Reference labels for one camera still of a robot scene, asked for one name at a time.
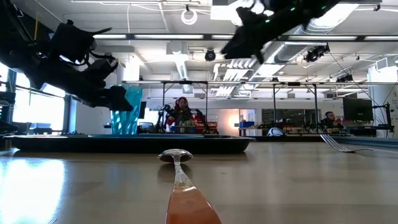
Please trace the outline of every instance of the woman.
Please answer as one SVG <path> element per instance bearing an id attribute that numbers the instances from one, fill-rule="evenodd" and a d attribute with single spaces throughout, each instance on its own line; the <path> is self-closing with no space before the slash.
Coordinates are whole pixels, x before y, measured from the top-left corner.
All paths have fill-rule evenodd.
<path id="1" fill-rule="evenodd" d="M 188 106 L 188 100 L 181 96 L 175 101 L 174 113 L 170 114 L 167 119 L 167 124 L 172 125 L 173 123 L 180 123 L 181 121 L 189 121 L 192 119 L 191 109 Z"/>

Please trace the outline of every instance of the security camera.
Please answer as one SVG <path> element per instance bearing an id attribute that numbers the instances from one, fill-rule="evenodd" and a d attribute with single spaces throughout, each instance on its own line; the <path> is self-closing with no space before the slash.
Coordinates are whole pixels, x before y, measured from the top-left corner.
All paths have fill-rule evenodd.
<path id="1" fill-rule="evenodd" d="M 206 55 L 205 55 L 205 59 L 208 62 L 212 62 L 216 59 L 216 53 L 214 53 L 213 49 L 207 49 Z"/>

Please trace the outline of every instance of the table surface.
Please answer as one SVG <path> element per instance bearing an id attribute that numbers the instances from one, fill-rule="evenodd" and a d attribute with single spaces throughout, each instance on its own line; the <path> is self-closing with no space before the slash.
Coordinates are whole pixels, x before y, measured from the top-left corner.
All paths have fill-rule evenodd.
<path id="1" fill-rule="evenodd" d="M 0 223 L 165 223 L 174 167 L 156 155 L 0 154 Z M 324 143 L 254 142 L 183 169 L 223 223 L 396 224 L 397 161 Z"/>

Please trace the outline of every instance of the ceiling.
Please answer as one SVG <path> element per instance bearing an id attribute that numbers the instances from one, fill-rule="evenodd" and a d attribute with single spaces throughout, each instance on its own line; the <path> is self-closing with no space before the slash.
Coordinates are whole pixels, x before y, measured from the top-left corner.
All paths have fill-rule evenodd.
<path id="1" fill-rule="evenodd" d="M 113 27 L 111 32 L 127 33 L 127 5 L 102 5 L 94 3 L 72 3 L 70 0 L 15 0 L 19 8 L 32 17 L 55 29 L 59 20 L 65 22 L 71 19 L 75 25 L 83 30 L 94 31 L 107 27 Z M 209 11 L 211 0 L 201 0 L 201 6 L 192 6 L 192 9 Z M 53 15 L 40 7 L 47 8 Z M 158 6 L 145 6 L 149 9 L 159 10 Z M 359 9 L 372 9 L 374 6 L 360 6 Z M 398 1 L 383 0 L 382 9 L 398 9 Z M 164 10 L 183 9 L 184 6 L 164 5 Z M 186 25 L 181 21 L 181 11 L 164 11 L 164 20 L 159 11 L 143 9 L 137 6 L 129 8 L 129 25 L 131 33 L 211 33 L 232 34 L 235 26 L 230 21 L 211 20 L 209 15 L 198 14 L 198 20 L 194 25 Z M 354 11 L 332 34 L 398 34 L 398 12 L 389 11 Z M 170 74 L 175 70 L 173 62 L 165 62 L 165 41 L 126 41 L 126 40 L 99 40 L 99 45 L 132 45 L 135 52 L 141 56 L 144 65 L 141 73 L 151 77 L 158 74 Z M 217 55 L 215 62 L 205 62 L 204 51 L 214 48 L 219 52 L 225 41 L 188 41 L 188 48 L 203 49 L 201 53 L 196 50 L 191 60 L 186 62 L 189 70 L 203 70 L 213 72 L 216 62 L 222 61 L 222 55 Z M 317 63 L 307 65 L 298 57 L 291 65 L 284 67 L 283 75 L 279 80 L 327 80 L 332 74 L 341 71 L 341 67 L 352 67 L 355 80 L 365 80 L 368 67 L 386 54 L 398 54 L 396 43 L 330 43 L 333 56 L 339 61 L 335 62 L 330 55 L 321 58 Z M 128 59 L 128 54 L 116 54 L 118 58 Z"/>

